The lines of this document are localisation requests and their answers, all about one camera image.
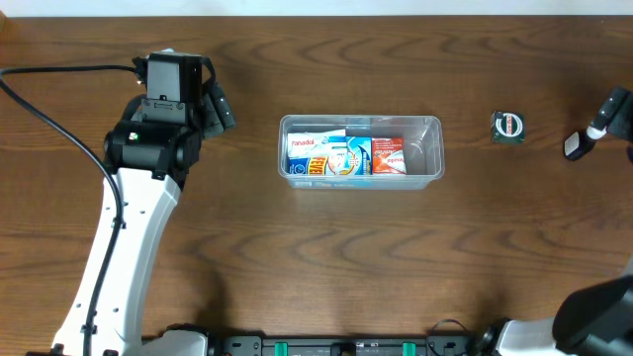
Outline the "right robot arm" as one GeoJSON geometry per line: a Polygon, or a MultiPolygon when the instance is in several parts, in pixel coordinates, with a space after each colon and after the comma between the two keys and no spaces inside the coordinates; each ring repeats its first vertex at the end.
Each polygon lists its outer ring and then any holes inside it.
{"type": "MultiPolygon", "coordinates": [[[[563,143],[565,157],[576,161],[606,134],[632,140],[632,92],[614,88],[584,130],[563,143]]],[[[616,279],[578,290],[555,316],[531,321],[504,319],[491,325],[473,355],[632,356],[632,263],[616,279]]]]}

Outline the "red Panadol ActiFast box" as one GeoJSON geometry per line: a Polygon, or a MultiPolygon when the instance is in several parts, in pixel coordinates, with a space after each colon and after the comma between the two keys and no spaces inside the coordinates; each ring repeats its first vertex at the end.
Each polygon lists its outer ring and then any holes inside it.
{"type": "Polygon", "coordinates": [[[405,175],[407,167],[402,137],[372,138],[372,173],[379,175],[405,175]]]}

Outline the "dark bottle white cap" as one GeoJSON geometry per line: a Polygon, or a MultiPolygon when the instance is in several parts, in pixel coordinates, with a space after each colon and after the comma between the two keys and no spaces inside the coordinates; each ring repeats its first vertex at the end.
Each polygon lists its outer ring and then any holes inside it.
{"type": "Polygon", "coordinates": [[[565,157],[570,161],[576,161],[589,153],[595,143],[606,135],[606,129],[598,130],[587,127],[583,131],[571,134],[563,143],[565,157]]]}

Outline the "white Panadol box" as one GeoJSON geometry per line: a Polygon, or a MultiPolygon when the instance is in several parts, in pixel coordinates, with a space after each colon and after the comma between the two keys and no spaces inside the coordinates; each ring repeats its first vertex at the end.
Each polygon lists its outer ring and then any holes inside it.
{"type": "Polygon", "coordinates": [[[346,130],[320,133],[289,133],[287,135],[287,155],[289,158],[326,155],[332,137],[345,137],[346,130]]]}

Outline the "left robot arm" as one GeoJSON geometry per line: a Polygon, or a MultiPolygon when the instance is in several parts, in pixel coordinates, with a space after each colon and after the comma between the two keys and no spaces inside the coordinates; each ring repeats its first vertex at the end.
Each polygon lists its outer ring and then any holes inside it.
{"type": "Polygon", "coordinates": [[[146,88],[104,139],[104,195],[93,245],[52,355],[214,355],[202,326],[142,336],[157,249],[203,140],[235,124],[211,60],[171,49],[134,60],[146,88]]]}

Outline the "blue medicine box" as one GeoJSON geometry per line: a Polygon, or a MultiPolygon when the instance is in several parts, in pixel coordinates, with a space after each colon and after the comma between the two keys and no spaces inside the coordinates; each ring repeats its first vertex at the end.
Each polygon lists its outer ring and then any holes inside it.
{"type": "Polygon", "coordinates": [[[288,157],[288,173],[319,176],[370,175],[371,148],[371,139],[366,136],[332,137],[326,155],[288,157]]]}

